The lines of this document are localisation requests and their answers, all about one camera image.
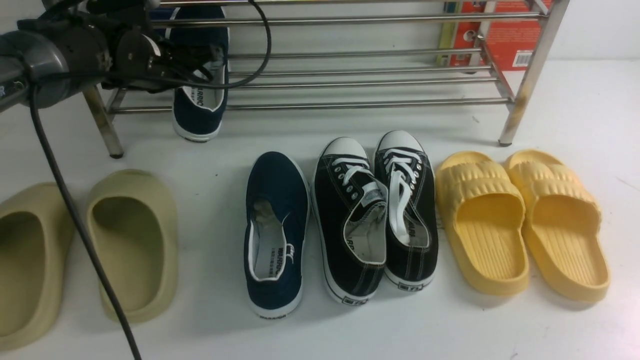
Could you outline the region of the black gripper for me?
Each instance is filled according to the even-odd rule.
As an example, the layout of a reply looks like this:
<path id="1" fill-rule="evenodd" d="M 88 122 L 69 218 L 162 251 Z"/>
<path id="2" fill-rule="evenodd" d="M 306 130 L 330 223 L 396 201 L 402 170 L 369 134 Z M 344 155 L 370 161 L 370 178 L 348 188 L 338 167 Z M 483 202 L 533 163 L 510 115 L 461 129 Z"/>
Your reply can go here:
<path id="1" fill-rule="evenodd" d="M 173 60 L 167 60 L 167 51 L 159 44 L 160 34 L 150 22 L 106 22 L 102 32 L 111 59 L 109 71 L 122 75 L 167 78 L 166 85 L 207 84 L 213 81 L 213 74 L 198 63 L 226 61 L 226 48 L 213 43 L 170 43 L 167 50 Z"/>

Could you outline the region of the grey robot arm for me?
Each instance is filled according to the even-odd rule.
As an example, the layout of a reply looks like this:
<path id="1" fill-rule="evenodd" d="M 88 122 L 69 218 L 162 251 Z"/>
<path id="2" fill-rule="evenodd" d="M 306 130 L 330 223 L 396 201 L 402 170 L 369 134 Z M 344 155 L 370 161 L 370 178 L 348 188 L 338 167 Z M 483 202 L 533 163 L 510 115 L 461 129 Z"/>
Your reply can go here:
<path id="1" fill-rule="evenodd" d="M 151 94 L 184 83 L 210 84 L 205 68 L 218 56 L 208 48 L 188 48 L 153 30 L 103 16 L 23 19 L 1 36 L 1 110 L 29 105 L 52 107 L 94 85 Z"/>

